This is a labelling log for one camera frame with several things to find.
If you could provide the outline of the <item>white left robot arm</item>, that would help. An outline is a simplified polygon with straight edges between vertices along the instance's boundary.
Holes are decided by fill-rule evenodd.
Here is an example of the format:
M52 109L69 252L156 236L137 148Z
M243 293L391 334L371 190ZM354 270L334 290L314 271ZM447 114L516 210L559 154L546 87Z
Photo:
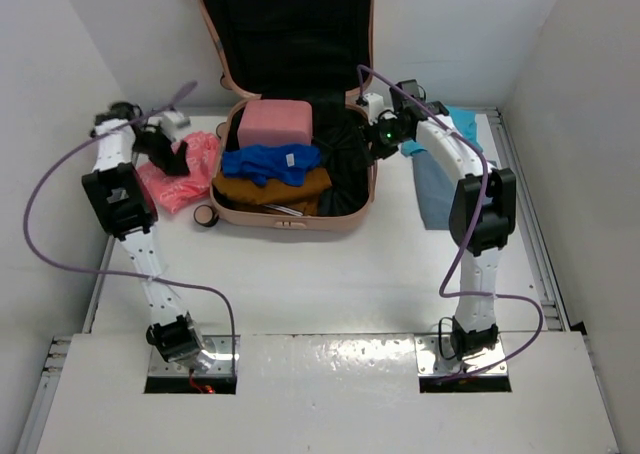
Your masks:
M94 118L90 133L98 140L96 163L82 185L103 230L127 252L150 308L147 342L167 363L193 369L203 349L202 336L187 307L172 287L160 283L166 267L157 246L154 225L158 213L132 157L149 158L163 174L189 174L187 143L173 148L157 125L137 118L139 106L117 101Z

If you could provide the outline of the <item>blue shirt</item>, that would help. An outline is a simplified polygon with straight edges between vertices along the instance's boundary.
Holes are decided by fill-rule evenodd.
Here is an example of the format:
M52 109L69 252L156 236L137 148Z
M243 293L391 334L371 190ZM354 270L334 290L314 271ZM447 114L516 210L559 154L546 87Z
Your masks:
M227 178L250 180L259 187L265 187L269 180L301 187L306 174L320 164L321 152L312 145L252 145L225 152L221 169Z

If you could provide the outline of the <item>pink toiletry box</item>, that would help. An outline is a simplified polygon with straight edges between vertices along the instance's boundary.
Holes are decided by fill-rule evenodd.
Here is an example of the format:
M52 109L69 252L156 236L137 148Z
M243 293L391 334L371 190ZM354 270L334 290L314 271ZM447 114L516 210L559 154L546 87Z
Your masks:
M312 107L306 101L251 100L244 108L237 139L240 148L310 145L312 130Z

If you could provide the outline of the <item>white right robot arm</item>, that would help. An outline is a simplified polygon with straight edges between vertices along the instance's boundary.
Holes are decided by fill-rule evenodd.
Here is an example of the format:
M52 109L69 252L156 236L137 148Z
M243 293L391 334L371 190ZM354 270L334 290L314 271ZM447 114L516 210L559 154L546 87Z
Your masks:
M393 111L364 98L357 104L367 114L365 135L376 158L395 152L403 141L415 140L456 183L448 229L458 252L440 288L443 298L458 300L451 318L449 357L461 360L494 347L497 268L515 230L515 174L490 166L444 115L410 107Z

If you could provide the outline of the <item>brown shorts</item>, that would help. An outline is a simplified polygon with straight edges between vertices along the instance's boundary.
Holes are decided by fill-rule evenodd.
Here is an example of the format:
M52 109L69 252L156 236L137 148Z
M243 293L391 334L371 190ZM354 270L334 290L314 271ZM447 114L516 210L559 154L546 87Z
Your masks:
M328 172L318 167L307 172L300 187L278 179L258 186L249 179L228 178L220 172L213 180L214 193L231 209L266 214L315 216L320 196L332 187Z

